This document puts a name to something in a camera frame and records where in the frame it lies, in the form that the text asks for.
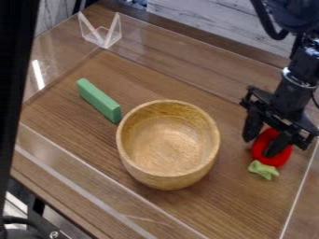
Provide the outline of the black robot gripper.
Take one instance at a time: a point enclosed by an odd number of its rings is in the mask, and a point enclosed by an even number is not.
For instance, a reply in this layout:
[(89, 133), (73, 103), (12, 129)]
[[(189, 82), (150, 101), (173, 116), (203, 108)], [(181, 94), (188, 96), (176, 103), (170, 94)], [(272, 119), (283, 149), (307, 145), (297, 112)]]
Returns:
[(319, 129), (309, 120), (305, 106), (319, 87), (319, 77), (296, 77), (281, 74), (280, 83), (273, 92), (249, 85), (240, 105), (247, 109), (243, 139), (252, 141), (264, 124), (276, 131), (267, 132), (269, 142), (263, 151), (267, 158), (280, 153), (288, 145), (305, 150), (312, 139), (319, 136)]

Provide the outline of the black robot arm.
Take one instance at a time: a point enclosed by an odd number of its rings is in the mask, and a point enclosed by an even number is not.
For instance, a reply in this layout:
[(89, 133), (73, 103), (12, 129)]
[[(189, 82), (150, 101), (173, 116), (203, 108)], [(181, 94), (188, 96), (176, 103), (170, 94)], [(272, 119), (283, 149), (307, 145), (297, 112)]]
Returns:
[(243, 139), (249, 142), (269, 125), (277, 136), (263, 155), (272, 157), (288, 146), (307, 149), (319, 128), (305, 113), (319, 89), (319, 0), (251, 0), (265, 33), (275, 40), (295, 35), (289, 65), (281, 70), (275, 91), (251, 85), (240, 100), (247, 109)]

